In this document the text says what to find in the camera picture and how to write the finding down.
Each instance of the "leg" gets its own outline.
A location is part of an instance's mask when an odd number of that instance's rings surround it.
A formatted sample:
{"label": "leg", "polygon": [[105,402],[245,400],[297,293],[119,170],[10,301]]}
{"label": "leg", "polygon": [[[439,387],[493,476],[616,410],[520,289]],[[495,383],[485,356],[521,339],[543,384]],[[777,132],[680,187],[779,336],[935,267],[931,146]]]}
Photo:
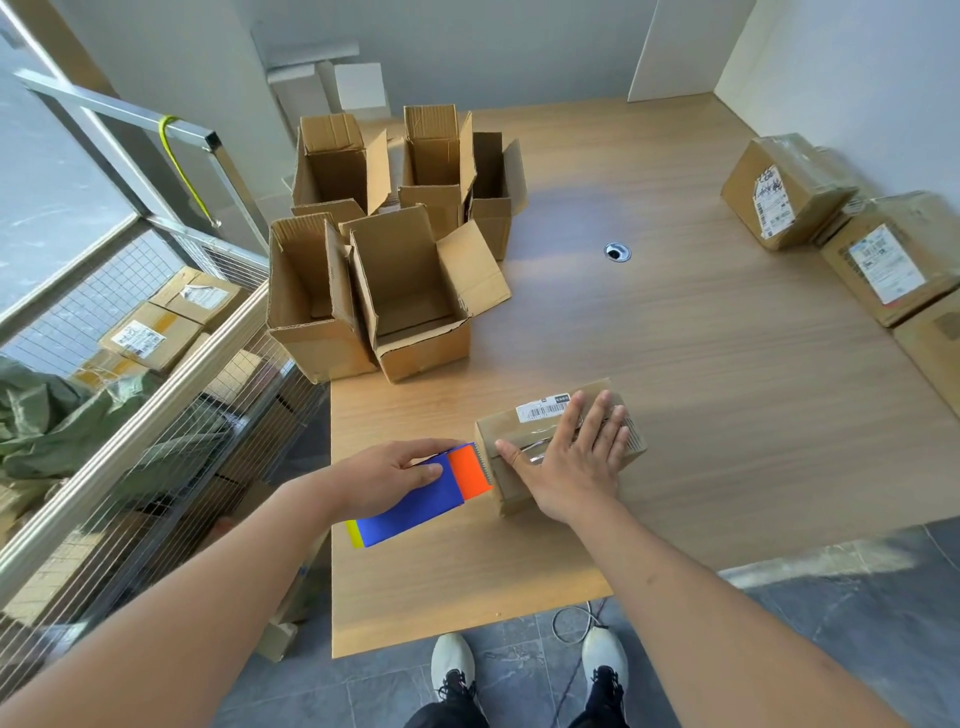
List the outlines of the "leg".
{"label": "leg", "polygon": [[593,627],[583,649],[584,674],[592,683],[587,706],[570,728],[628,728],[623,693],[630,681],[627,653],[613,632]]}
{"label": "leg", "polygon": [[441,635],[433,648],[430,677],[439,703],[424,705],[404,728],[488,728],[477,702],[473,653],[460,635]]}

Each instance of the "black pants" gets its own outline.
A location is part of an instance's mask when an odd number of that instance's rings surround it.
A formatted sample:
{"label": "black pants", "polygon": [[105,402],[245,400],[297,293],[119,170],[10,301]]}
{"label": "black pants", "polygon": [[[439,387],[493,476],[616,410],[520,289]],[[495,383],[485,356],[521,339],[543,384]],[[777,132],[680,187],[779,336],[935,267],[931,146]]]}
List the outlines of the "black pants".
{"label": "black pants", "polygon": [[[570,728],[628,728],[623,713],[607,705],[591,691],[587,707]],[[487,719],[472,700],[453,697],[442,703],[424,705],[407,721],[404,728],[489,728]]]}

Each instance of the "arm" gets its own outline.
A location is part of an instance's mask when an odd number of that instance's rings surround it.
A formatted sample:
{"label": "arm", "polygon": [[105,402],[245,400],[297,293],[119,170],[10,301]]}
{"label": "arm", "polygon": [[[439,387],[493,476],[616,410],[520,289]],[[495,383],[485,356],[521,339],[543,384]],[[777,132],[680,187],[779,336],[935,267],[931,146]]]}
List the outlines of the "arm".
{"label": "arm", "polygon": [[684,728],[906,723],[819,647],[642,526],[616,499],[629,430],[601,394],[572,398],[543,463],[497,443],[540,509],[566,522],[613,587]]}
{"label": "arm", "polygon": [[310,545],[440,476],[414,458],[454,440],[388,443],[282,485],[216,544],[132,601],[0,706],[0,724],[204,726]]}

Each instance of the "finger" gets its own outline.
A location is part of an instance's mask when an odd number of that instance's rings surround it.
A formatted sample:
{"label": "finger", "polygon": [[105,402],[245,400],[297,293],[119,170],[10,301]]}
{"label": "finger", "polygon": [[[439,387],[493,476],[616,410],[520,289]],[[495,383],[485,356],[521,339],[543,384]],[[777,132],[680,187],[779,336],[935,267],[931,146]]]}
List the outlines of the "finger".
{"label": "finger", "polygon": [[620,426],[623,425],[623,421],[626,417],[627,408],[622,404],[618,404],[613,408],[613,412],[611,413],[606,424],[600,429],[600,434],[597,435],[597,441],[593,444],[593,452],[602,457],[604,460],[606,460],[607,456],[610,455],[610,448],[613,447],[613,440],[616,438],[616,433],[620,431]]}
{"label": "finger", "polygon": [[520,448],[506,440],[496,441],[496,451],[500,453],[500,457],[502,457],[507,465],[513,468],[521,478],[526,473],[529,473],[531,468],[536,467],[530,462],[530,459],[520,451]]}
{"label": "finger", "polygon": [[574,392],[573,397],[570,398],[570,401],[566,404],[566,409],[564,410],[563,415],[560,416],[560,421],[557,423],[557,431],[553,435],[553,439],[550,440],[550,445],[547,446],[547,449],[550,448],[564,448],[568,449],[573,443],[573,433],[577,430],[577,423],[580,422],[580,413],[584,408],[584,393],[583,392]]}
{"label": "finger", "polygon": [[462,440],[424,437],[420,440],[401,440],[394,443],[394,454],[399,465],[406,465],[415,457],[430,457],[461,446]]}
{"label": "finger", "polygon": [[620,427],[613,440],[613,447],[610,448],[610,454],[607,455],[607,467],[611,473],[619,473],[623,465],[623,453],[627,450],[627,443],[630,442],[630,428],[626,425]]}
{"label": "finger", "polygon": [[444,472],[444,466],[440,463],[430,463],[430,465],[414,465],[410,468],[404,468],[400,471],[400,478],[397,482],[404,493],[409,493],[415,488],[422,488],[424,485],[430,485],[434,480],[440,477]]}
{"label": "finger", "polygon": [[582,452],[590,452],[593,449],[593,443],[596,442],[600,425],[603,423],[604,415],[607,414],[607,402],[609,401],[610,390],[605,389],[597,395],[597,399],[593,401],[593,406],[584,418],[584,423],[580,425],[580,434],[577,435],[575,445]]}

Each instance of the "wooden table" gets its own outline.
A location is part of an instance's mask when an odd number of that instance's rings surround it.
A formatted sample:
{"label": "wooden table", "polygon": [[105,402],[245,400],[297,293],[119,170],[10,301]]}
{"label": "wooden table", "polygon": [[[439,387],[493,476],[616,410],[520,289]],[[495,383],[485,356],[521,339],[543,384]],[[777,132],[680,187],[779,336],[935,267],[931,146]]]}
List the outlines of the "wooden table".
{"label": "wooden table", "polygon": [[[333,459],[611,376],[649,450],[621,496],[715,569],[960,513],[960,424],[813,250],[720,200],[752,135],[712,95],[475,113],[521,140],[530,206],[470,359],[334,382]],[[633,259],[606,260],[626,243]],[[480,497],[379,546],[336,526],[333,654],[610,593],[566,527]]]}

